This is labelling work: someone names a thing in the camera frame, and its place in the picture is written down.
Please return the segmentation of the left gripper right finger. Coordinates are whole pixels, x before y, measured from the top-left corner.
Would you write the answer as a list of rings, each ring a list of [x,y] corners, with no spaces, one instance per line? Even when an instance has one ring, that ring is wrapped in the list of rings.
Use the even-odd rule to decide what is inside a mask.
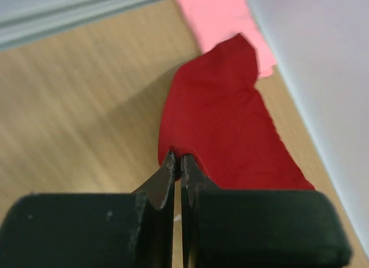
[[[184,267],[344,267],[352,249],[318,191],[225,190],[180,160]]]

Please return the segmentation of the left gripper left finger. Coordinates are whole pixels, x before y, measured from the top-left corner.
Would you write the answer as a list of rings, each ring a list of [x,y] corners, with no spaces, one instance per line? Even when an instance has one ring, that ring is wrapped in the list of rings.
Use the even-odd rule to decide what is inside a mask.
[[[131,193],[29,194],[1,225],[2,267],[171,267],[176,157]]]

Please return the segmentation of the dark red t-shirt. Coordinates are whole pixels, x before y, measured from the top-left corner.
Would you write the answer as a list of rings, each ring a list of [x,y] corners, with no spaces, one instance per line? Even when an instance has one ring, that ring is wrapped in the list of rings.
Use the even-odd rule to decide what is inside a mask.
[[[255,49],[228,39],[182,65],[161,117],[158,160],[192,154],[219,187],[310,190],[255,87]]]

